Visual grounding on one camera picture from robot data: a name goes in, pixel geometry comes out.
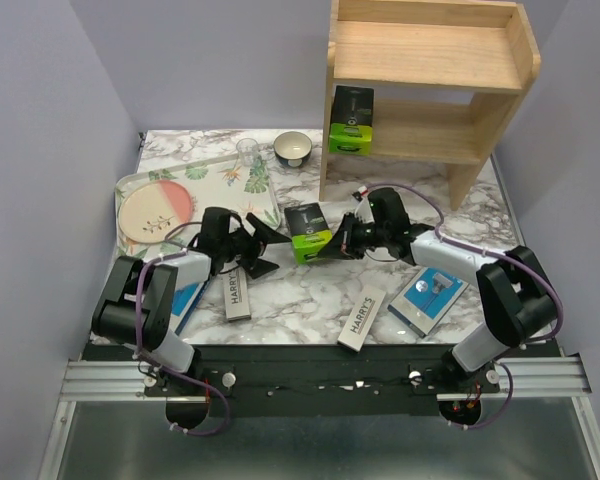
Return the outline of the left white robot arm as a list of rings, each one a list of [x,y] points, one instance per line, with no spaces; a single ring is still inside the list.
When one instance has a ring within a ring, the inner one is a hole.
[[[91,332],[125,345],[167,373],[181,395],[194,393],[202,380],[201,353],[170,328],[177,290],[203,284],[233,264],[257,279],[279,268],[262,256],[273,244],[291,239],[254,214],[241,218],[223,207],[208,207],[193,239],[178,251],[145,261],[123,255],[114,261],[96,304]]]

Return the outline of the black green Gillette box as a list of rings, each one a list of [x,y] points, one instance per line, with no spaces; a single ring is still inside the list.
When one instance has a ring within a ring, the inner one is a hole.
[[[318,203],[286,207],[284,216],[296,262],[307,264],[332,239],[331,229]]]
[[[329,152],[367,156],[373,137],[374,90],[337,85],[331,107]]]

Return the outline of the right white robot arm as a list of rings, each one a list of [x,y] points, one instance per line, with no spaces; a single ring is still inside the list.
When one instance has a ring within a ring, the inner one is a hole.
[[[484,322],[445,352],[433,369],[434,380],[451,391],[463,391],[486,364],[547,325],[562,325],[563,304],[531,249],[492,251],[445,236],[440,225],[414,223],[399,188],[397,183],[379,183],[357,192],[361,204],[369,207],[368,215],[345,214],[318,256],[358,260],[384,248],[395,260],[441,270],[478,289]]]

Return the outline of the wooden two-tier shelf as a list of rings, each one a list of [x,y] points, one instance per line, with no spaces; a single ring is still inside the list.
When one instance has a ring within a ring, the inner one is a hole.
[[[396,87],[371,154],[441,163],[458,209],[531,90],[541,55],[514,1],[334,1],[324,114],[337,85]]]

